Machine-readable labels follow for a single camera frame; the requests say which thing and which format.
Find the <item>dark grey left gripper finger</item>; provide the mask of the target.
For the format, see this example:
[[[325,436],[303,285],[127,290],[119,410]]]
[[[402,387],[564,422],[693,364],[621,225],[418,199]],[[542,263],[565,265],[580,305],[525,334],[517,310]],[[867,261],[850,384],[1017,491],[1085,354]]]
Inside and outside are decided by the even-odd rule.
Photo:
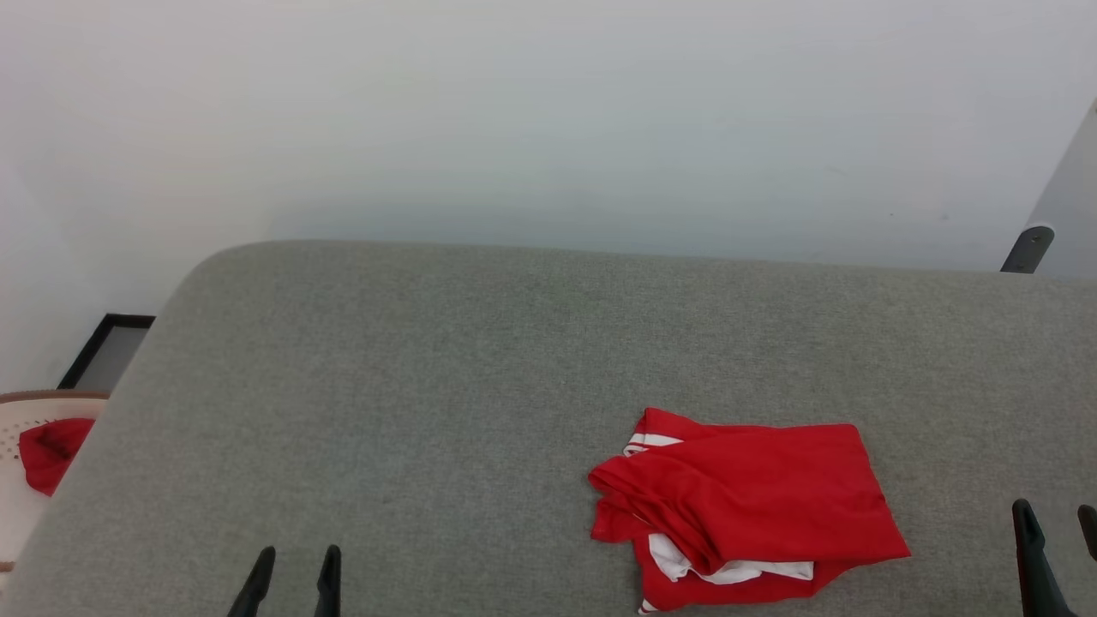
[[[259,552],[226,617],[258,617],[260,605],[271,583],[276,559],[278,550],[274,546],[267,546]]]
[[[318,598],[313,617],[341,617],[341,549],[330,545],[316,583]]]

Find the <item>black framed panel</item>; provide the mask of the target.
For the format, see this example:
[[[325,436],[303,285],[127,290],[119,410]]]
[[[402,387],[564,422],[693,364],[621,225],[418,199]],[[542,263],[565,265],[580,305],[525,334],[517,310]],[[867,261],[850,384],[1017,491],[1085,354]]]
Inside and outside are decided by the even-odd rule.
[[[132,363],[154,316],[142,314],[106,314],[80,352],[75,357],[58,390],[110,392],[117,386]]]

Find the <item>white laundry basket brown rim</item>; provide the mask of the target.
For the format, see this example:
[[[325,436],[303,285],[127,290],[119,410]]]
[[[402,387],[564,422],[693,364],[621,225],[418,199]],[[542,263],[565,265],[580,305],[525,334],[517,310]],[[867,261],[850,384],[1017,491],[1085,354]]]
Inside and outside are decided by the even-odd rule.
[[[105,410],[106,392],[42,390],[0,394],[0,579],[16,558],[50,503],[29,487],[16,450],[20,434],[67,418],[93,418]]]

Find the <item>light grey board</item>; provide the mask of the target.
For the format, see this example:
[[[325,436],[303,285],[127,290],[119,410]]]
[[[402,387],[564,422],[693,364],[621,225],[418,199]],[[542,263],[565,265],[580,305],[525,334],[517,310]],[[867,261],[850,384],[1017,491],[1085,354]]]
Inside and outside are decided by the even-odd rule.
[[[1097,100],[1084,113],[1028,225],[1054,235],[1034,273],[1097,280]]]

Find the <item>red garment in basket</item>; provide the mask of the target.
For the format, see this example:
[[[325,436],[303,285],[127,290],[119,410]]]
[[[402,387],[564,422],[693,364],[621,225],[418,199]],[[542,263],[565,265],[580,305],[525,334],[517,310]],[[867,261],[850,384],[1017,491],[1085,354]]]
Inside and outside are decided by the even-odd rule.
[[[93,418],[58,419],[20,434],[16,450],[29,487],[52,497],[94,423]]]

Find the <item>grey metal bracket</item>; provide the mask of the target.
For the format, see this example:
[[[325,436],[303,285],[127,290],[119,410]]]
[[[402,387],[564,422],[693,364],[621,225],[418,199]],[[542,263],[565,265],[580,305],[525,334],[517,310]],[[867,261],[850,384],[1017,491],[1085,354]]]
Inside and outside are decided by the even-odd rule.
[[[1004,259],[1000,273],[1034,273],[1054,238],[1055,231],[1047,225],[1022,231]]]

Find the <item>red and white shirt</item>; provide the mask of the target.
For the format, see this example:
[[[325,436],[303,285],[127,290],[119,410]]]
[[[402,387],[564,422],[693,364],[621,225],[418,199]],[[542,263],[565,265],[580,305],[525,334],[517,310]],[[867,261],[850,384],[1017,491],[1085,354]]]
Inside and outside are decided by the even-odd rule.
[[[591,536],[633,547],[641,614],[800,601],[911,556],[850,424],[701,424],[648,407],[588,480]]]

